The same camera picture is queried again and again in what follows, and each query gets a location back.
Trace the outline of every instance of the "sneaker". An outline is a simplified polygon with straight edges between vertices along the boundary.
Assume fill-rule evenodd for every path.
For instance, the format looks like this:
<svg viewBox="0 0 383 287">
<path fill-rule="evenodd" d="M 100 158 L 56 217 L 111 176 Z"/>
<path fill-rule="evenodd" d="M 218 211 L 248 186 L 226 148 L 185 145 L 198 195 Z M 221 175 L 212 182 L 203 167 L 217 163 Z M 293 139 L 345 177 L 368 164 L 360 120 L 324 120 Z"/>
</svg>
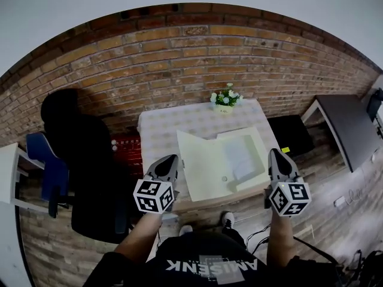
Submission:
<svg viewBox="0 0 383 287">
<path fill-rule="evenodd" d="M 191 233 L 193 228 L 191 225 L 184 225 L 180 229 L 180 236 L 185 235 L 186 233 Z"/>
<path fill-rule="evenodd" d="M 226 228 L 233 228 L 234 226 L 234 215 L 231 212 L 226 212 L 222 214 L 222 226 Z"/>
</svg>

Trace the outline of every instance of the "brick wall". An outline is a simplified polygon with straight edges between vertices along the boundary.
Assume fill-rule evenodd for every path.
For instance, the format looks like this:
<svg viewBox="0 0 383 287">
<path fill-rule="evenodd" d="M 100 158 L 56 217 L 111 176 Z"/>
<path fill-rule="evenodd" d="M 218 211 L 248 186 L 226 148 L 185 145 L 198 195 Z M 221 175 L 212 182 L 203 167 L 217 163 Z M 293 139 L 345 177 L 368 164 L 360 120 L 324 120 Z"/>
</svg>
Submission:
<svg viewBox="0 0 383 287">
<path fill-rule="evenodd" d="M 381 73 L 307 23 L 253 8 L 172 4 L 105 16 L 47 41 L 1 77 L 0 144 L 42 129 L 40 107 L 77 88 L 84 113 L 113 133 L 140 112 L 206 102 L 226 83 L 266 116 L 301 114 L 315 94 L 364 95 Z"/>
</svg>

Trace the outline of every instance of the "white desk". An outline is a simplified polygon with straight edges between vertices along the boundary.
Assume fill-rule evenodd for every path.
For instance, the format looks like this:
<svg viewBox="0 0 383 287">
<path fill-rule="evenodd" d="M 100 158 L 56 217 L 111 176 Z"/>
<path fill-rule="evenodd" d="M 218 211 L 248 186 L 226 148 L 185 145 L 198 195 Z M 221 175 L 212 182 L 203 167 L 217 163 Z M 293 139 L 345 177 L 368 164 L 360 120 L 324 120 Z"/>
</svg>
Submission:
<svg viewBox="0 0 383 287">
<path fill-rule="evenodd" d="M 44 164 L 37 160 L 31 160 L 27 153 L 19 148 L 18 143 L 0 148 L 0 201 L 25 209 L 48 213 L 48 209 L 45 207 L 33 205 L 15 198 L 17 174 L 20 173 L 17 169 L 17 163 L 20 156 L 36 167 L 44 169 Z"/>
<path fill-rule="evenodd" d="M 151 164 L 166 155 L 177 154 L 180 156 L 177 130 L 205 139 L 215 139 L 219 133 L 251 126 L 257 127 L 267 152 L 272 148 L 279 149 L 270 124 L 255 99 L 244 100 L 241 105 L 234 107 L 234 111 L 230 115 L 220 115 L 214 112 L 211 103 L 198 103 L 143 112 L 139 116 L 138 130 L 141 135 L 144 173 Z M 238 201 L 260 194 L 264 188 L 253 187 L 221 198 L 192 201 L 182 162 L 179 161 L 175 190 L 179 192 L 179 195 L 174 202 L 173 211 L 185 212 Z"/>
</svg>

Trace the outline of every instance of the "table leg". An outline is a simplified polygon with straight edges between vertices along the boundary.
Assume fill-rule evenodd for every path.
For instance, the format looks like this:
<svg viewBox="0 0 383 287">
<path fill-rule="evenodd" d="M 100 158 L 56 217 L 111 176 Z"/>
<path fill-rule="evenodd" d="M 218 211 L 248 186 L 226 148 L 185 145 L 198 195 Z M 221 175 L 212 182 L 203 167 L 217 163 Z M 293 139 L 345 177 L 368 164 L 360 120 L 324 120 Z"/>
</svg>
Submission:
<svg viewBox="0 0 383 287">
<path fill-rule="evenodd" d="M 18 148 L 17 153 L 19 154 L 19 156 L 25 158 L 28 162 L 30 162 L 30 163 L 34 164 L 36 167 L 39 167 L 40 169 L 44 170 L 45 165 L 38 160 L 31 160 L 25 151 Z"/>
<path fill-rule="evenodd" d="M 19 199 L 13 198 L 12 204 L 19 206 L 19 207 L 22 207 L 22 208 L 25 208 L 25 209 L 32 209 L 32 210 L 35 210 L 37 212 L 48 213 L 48 209 L 46 207 L 33 205 L 33 204 L 28 203 L 28 202 L 21 201 Z"/>
<path fill-rule="evenodd" d="M 315 110 L 319 108 L 318 100 L 315 100 L 313 104 L 308 108 L 308 110 L 302 115 L 300 119 L 302 119 L 302 122 L 305 123 L 308 118 L 315 112 Z"/>
<path fill-rule="evenodd" d="M 19 172 L 21 175 L 28 177 L 29 173 L 24 171 L 23 169 L 17 167 L 17 172 Z"/>
</svg>

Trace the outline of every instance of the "flower vase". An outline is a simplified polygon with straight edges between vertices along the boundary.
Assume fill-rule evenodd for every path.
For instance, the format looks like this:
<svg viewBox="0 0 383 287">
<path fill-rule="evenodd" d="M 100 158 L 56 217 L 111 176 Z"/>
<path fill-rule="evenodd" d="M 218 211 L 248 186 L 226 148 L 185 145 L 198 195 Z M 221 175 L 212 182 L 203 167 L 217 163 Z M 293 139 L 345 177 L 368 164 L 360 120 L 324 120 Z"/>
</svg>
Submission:
<svg viewBox="0 0 383 287">
<path fill-rule="evenodd" d="M 214 111 L 219 113 L 219 114 L 229 115 L 233 112 L 233 107 L 227 106 L 227 105 L 217 104 L 214 106 Z"/>
</svg>

